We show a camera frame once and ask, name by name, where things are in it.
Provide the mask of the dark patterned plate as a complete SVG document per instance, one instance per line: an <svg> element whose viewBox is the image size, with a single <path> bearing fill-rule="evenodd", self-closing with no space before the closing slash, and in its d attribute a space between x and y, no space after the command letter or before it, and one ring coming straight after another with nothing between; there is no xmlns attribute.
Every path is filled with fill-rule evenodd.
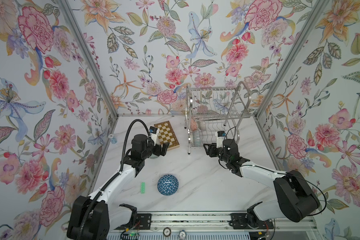
<svg viewBox="0 0 360 240"><path fill-rule="evenodd" d="M192 142L192 147L194 148L200 147L202 145L202 139L200 137L199 131L192 132L191 142Z"/></svg>

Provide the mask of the blue triangle patterned bowl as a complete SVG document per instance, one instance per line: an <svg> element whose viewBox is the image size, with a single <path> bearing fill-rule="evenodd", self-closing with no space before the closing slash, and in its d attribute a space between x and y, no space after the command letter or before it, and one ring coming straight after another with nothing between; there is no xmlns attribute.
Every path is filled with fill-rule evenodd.
<svg viewBox="0 0 360 240"><path fill-rule="evenodd" d="M164 175L159 179L157 188L163 196L171 196L178 191L179 181L174 175Z"/></svg>

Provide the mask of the pink striped bowl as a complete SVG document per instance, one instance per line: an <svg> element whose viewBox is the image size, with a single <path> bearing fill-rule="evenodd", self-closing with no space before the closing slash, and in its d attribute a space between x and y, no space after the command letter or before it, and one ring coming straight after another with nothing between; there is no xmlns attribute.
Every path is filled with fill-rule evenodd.
<svg viewBox="0 0 360 240"><path fill-rule="evenodd" d="M198 129L202 132L206 132L207 131L206 122L203 121L198 122Z"/></svg>

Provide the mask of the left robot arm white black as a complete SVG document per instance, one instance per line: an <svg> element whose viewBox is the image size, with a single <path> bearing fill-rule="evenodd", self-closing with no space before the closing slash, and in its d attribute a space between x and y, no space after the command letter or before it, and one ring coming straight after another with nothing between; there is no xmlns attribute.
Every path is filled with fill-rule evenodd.
<svg viewBox="0 0 360 240"><path fill-rule="evenodd" d="M145 166L151 156L165 156L169 143L160 144L156 136L135 135L132 147L124 153L120 169L87 197L79 196L72 207L67 237L71 240L105 240L109 231L132 229L138 223L137 208L116 205L116 198Z"/></svg>

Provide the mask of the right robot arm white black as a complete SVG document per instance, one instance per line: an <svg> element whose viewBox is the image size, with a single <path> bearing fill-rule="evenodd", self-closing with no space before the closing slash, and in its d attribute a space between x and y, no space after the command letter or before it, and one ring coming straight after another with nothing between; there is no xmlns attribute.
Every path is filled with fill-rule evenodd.
<svg viewBox="0 0 360 240"><path fill-rule="evenodd" d="M276 195L273 201L259 202L249 207L245 216L238 219L239 223L252 229L258 229L262 223L278 218L298 223L312 216L320 207L318 197L300 172L277 171L257 165L241 157L233 139L204 144L203 147L207 156L224 162L225 169L232 174L269 187Z"/></svg>

